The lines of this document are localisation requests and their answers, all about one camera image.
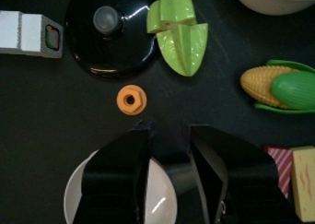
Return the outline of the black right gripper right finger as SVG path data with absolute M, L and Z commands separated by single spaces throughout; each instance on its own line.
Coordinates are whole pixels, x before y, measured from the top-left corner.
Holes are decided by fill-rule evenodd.
M 299 224 L 266 152 L 209 125 L 191 127 L 190 146 L 207 224 Z

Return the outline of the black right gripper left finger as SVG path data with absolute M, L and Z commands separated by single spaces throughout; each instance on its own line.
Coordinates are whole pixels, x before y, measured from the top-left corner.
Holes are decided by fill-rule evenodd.
M 153 136 L 139 123 L 89 160 L 73 224 L 145 224 Z

